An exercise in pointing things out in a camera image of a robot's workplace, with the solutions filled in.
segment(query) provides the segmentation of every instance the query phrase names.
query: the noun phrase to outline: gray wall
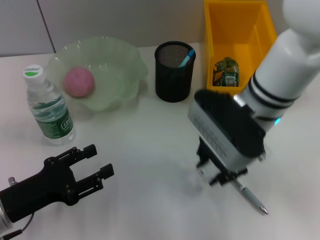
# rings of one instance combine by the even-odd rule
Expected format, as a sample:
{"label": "gray wall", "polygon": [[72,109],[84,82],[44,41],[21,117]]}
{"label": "gray wall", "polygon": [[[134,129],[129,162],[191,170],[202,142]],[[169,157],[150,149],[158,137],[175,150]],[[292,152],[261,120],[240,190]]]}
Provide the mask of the gray wall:
{"label": "gray wall", "polygon": [[284,18],[282,11],[283,0],[267,0],[267,3],[276,33],[279,35],[283,31],[288,29],[288,24]]}
{"label": "gray wall", "polygon": [[53,53],[36,0],[0,0],[0,57]]}
{"label": "gray wall", "polygon": [[[140,46],[200,42],[204,0],[39,0],[54,47],[90,36]],[[287,29],[283,0],[267,0],[278,34]],[[52,53],[36,0],[0,0],[0,57]]]}
{"label": "gray wall", "polygon": [[204,0],[39,0],[56,50],[90,36],[138,47],[203,38]]}

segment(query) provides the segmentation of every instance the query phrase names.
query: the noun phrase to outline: black ring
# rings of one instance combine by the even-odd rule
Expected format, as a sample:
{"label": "black ring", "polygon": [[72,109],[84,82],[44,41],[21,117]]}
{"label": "black ring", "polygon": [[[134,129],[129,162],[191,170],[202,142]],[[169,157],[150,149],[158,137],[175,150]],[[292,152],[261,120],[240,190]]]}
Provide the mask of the black ring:
{"label": "black ring", "polygon": [[252,82],[251,82],[251,79],[248,83],[248,87],[249,87],[249,90],[250,90],[250,93],[252,94],[252,96],[261,104],[269,107],[269,108],[272,108],[272,109],[287,109],[289,107],[291,107],[291,105],[293,104],[290,104],[289,106],[279,106],[279,105],[275,105],[273,103],[270,103],[270,102],[267,102],[265,101],[264,99],[262,99],[260,96],[258,96],[258,94],[255,93],[255,90],[254,88],[252,87]]}
{"label": "black ring", "polygon": [[265,95],[267,95],[269,98],[276,100],[278,102],[281,103],[290,103],[290,102],[294,102],[295,100],[297,100],[299,97],[295,98],[295,99],[285,99],[285,98],[281,98],[281,97],[277,97],[275,95],[272,95],[271,93],[269,93],[268,91],[266,91],[257,81],[256,79],[256,72],[254,72],[253,74],[253,83],[255,84],[255,86],[261,91],[263,92]]}
{"label": "black ring", "polygon": [[266,117],[266,116],[256,116],[255,119],[266,121],[266,122],[274,122],[277,121],[281,116],[279,117]]}

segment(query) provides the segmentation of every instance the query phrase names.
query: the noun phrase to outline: blue pen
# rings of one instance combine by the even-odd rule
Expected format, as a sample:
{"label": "blue pen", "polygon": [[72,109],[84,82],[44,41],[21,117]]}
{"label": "blue pen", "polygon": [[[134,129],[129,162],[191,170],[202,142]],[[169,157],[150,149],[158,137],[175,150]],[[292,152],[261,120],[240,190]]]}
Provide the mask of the blue pen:
{"label": "blue pen", "polygon": [[185,57],[185,59],[182,61],[182,63],[180,63],[179,68],[184,67],[187,62],[190,60],[190,58],[193,56],[193,54],[195,53],[194,49],[191,49],[188,53],[188,55]]}

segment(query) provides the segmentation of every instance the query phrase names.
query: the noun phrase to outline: pen tip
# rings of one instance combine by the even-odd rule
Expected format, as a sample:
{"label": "pen tip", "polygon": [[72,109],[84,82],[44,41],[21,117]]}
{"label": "pen tip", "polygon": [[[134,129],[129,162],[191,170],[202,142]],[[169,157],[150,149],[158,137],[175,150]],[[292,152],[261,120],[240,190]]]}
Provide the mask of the pen tip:
{"label": "pen tip", "polygon": [[260,209],[262,210],[262,212],[264,212],[265,214],[268,214],[267,209],[265,209],[263,206],[260,206]]}

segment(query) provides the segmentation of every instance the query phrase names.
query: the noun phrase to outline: silver pen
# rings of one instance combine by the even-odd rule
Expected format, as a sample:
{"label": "silver pen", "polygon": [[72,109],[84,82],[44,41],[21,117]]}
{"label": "silver pen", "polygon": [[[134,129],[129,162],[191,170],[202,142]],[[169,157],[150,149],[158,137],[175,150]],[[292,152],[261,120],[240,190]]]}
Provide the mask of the silver pen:
{"label": "silver pen", "polygon": [[263,212],[264,214],[268,214],[265,206],[258,200],[258,198],[247,188],[243,186],[238,180],[232,181],[232,185],[239,190],[240,193],[250,202],[253,206],[255,206],[258,210]]}

